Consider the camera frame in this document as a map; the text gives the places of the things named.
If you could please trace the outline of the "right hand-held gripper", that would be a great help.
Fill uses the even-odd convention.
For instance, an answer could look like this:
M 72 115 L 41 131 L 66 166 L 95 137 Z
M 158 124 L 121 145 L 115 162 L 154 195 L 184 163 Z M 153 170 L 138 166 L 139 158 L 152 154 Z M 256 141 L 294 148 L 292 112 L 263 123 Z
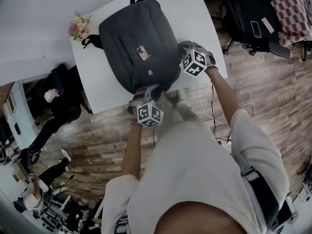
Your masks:
M 196 78 L 207 69 L 216 68 L 213 54 L 203 46 L 188 40 L 180 42 L 178 47 L 181 55 L 179 66 L 184 73 Z

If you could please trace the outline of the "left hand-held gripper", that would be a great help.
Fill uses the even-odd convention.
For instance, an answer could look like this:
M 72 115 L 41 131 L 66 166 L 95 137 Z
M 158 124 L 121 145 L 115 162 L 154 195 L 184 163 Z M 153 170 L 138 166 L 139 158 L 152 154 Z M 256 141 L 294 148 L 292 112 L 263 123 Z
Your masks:
M 163 96 L 163 87 L 159 84 L 138 89 L 128 103 L 127 112 L 136 116 L 134 123 L 145 127 L 155 127 L 161 124 L 163 111 L 159 100 Z

